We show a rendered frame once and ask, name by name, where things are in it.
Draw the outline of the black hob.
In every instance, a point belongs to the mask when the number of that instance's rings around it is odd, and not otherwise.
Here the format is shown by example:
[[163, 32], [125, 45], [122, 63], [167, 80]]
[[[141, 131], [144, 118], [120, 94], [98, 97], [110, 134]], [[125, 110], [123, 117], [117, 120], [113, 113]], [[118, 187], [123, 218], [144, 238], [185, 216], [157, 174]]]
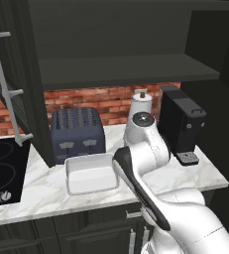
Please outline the black hob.
[[0, 139], [0, 195], [4, 191], [12, 195], [7, 201], [0, 200], [0, 205], [21, 201], [30, 146], [30, 141], [20, 147], [14, 138]]

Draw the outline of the black coffee machine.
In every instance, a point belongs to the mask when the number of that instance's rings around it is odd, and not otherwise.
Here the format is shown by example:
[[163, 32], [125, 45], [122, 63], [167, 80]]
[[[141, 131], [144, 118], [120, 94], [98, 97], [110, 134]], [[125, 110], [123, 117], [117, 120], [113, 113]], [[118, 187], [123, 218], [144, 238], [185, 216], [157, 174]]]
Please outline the black coffee machine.
[[194, 154], [198, 133], [205, 125], [206, 112], [175, 85], [161, 85], [162, 105], [159, 132], [168, 140], [171, 152], [183, 166], [197, 165]]

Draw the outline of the white paper towel roll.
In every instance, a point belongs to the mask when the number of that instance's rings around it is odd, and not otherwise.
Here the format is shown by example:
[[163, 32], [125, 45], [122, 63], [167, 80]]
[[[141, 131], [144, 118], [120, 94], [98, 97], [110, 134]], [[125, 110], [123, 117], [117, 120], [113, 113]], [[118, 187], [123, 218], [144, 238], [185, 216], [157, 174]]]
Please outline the white paper towel roll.
[[142, 97], [140, 93], [134, 94], [132, 97], [132, 103], [130, 107], [131, 114], [135, 114], [141, 111], [151, 113], [152, 100], [153, 97], [148, 93], [146, 93], [144, 97]]

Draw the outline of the dark blue toaster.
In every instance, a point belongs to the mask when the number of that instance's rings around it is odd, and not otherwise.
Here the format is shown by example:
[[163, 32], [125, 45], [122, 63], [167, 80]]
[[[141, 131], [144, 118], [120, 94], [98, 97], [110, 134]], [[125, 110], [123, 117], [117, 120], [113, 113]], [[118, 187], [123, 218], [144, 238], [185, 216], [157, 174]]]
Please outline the dark blue toaster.
[[51, 136], [55, 160], [106, 152], [103, 125], [94, 107], [59, 109], [53, 113]]

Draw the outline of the dark wall cabinet door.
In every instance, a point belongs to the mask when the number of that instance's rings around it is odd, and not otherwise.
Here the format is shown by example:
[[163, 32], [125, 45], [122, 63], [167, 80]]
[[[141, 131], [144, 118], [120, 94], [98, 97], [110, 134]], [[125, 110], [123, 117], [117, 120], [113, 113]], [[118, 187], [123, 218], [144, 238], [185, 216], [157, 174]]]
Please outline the dark wall cabinet door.
[[10, 90], [23, 92], [11, 99], [17, 124], [31, 134], [31, 143], [51, 168], [55, 162], [40, 67], [28, 0], [0, 0], [0, 62]]

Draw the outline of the dark tall cabinet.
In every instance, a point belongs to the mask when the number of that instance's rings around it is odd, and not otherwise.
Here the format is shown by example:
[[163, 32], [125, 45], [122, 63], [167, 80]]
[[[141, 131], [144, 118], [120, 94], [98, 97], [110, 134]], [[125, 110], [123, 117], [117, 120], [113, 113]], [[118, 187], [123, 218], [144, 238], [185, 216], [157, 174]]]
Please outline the dark tall cabinet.
[[[185, 52], [220, 72], [181, 89], [206, 111], [198, 147], [229, 182], [229, 11], [194, 11]], [[209, 207], [229, 231], [229, 186], [214, 193]]]

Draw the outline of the dark base cabinet run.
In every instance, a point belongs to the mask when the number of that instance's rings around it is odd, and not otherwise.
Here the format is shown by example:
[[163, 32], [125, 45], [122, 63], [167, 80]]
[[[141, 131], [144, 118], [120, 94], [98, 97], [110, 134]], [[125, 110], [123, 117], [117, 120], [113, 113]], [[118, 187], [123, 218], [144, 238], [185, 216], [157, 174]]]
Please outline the dark base cabinet run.
[[80, 212], [1, 222], [0, 254], [129, 254], [130, 230], [136, 233], [134, 254], [142, 250], [144, 226], [141, 217], [126, 218], [141, 211], [138, 202], [100, 203]]

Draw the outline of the white rectangular tupperware container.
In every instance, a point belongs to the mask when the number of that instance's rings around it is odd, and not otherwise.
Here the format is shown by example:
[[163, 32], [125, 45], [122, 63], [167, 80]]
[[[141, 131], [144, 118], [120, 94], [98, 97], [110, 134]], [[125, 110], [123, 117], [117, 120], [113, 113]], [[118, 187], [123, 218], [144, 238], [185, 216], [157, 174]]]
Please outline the white rectangular tupperware container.
[[66, 188], [69, 195], [112, 191], [119, 187], [119, 178], [109, 153], [93, 154], [65, 160]]

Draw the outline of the dark open wall cabinet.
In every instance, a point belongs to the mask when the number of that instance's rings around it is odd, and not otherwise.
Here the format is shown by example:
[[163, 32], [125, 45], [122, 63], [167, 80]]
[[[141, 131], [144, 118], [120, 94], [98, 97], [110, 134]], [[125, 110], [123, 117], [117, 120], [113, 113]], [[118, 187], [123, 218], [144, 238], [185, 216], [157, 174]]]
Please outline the dark open wall cabinet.
[[229, 0], [29, 0], [42, 85], [216, 79]]

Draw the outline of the silver hob knob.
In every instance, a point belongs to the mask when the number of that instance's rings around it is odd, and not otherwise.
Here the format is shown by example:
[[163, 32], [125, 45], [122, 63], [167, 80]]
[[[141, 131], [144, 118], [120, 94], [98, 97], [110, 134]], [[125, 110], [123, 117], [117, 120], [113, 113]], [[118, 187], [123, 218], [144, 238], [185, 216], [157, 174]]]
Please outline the silver hob knob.
[[0, 200], [1, 201], [7, 201], [7, 200], [9, 200], [11, 198], [11, 196], [12, 195], [6, 190], [6, 191], [1, 193]]

